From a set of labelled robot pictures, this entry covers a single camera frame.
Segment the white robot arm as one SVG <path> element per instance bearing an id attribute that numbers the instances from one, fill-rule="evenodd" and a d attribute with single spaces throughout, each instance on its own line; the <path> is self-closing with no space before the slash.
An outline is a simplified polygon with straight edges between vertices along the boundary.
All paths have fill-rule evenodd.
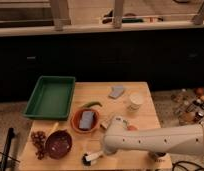
<path id="1" fill-rule="evenodd" d="M 204 156 L 204 124 L 148 130 L 127 129 L 127 121 L 114 116 L 101 140 L 105 154 L 118 150 L 140 150 Z"/>

